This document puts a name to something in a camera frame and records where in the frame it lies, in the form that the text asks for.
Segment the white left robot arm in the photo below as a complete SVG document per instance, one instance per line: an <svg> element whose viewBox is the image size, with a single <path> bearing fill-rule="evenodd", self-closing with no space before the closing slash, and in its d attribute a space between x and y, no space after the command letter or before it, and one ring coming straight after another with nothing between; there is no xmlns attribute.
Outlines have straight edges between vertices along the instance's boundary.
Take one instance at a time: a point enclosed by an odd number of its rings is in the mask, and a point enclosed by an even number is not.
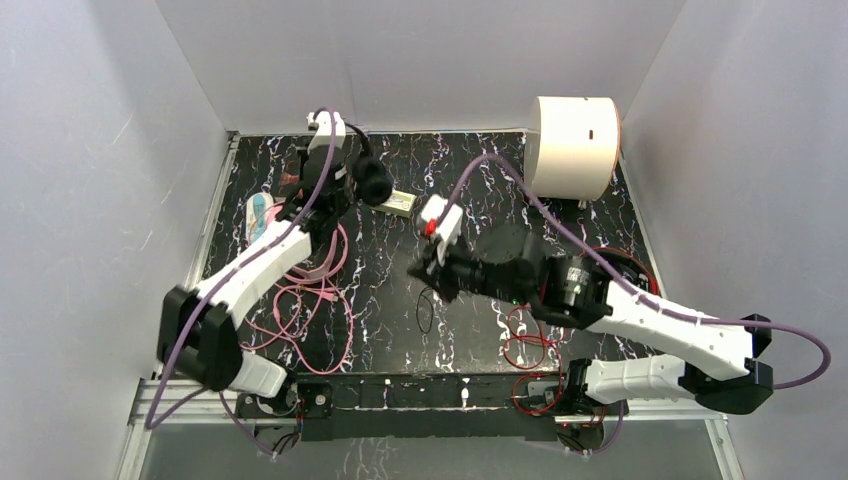
<svg viewBox="0 0 848 480"><path fill-rule="evenodd" d="M297 407L293 373L242 346L238 331L273 286L332 241L350 206L342 148L310 147L306 156L293 198L257 239L195 287L177 285L166 293L157 342L164 381L178 373L208 391L259 396L275 416Z"/></svg>

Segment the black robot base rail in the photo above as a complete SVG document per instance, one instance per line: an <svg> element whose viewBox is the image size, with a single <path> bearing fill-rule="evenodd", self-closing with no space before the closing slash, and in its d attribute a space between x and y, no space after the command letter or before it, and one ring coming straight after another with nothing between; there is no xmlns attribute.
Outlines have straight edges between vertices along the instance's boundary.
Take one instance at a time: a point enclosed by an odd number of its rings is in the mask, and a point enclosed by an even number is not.
<svg viewBox="0 0 848 480"><path fill-rule="evenodd" d="M519 374L302 375L280 397L237 398L239 418L304 428L307 442L365 437L522 437L600 446L605 422L622 420L625 402L602 406L569 382Z"/></svg>

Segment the black on-ear headphones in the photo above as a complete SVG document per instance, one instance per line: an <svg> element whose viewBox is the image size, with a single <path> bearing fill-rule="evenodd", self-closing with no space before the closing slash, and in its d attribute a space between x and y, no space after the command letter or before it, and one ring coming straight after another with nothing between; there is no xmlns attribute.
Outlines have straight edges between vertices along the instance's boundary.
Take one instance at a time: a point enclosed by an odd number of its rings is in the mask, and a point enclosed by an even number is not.
<svg viewBox="0 0 848 480"><path fill-rule="evenodd" d="M373 156L368 135L357 125L347 121L344 124L356 134L360 143L360 153L351 164L354 194L368 206L379 206L393 192L392 179L384 164Z"/></svg>

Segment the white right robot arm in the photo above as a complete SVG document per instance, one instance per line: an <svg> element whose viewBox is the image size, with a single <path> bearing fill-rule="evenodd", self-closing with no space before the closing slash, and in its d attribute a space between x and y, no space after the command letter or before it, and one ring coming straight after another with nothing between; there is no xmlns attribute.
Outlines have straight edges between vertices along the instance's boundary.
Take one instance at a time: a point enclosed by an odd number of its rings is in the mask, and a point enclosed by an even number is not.
<svg viewBox="0 0 848 480"><path fill-rule="evenodd" d="M773 369L758 361L770 344L763 321L753 326L710 325L677 304L633 285L621 287L588 256L550 256L529 230L505 225L473 244L464 237L431 240L408 274L445 302L461 293L515 301L550 326L626 337L657 355L620 361L569 362L552 399L530 388L532 406L556 413L590 413L631 399L692 399L726 414L755 411L774 392Z"/></svg>

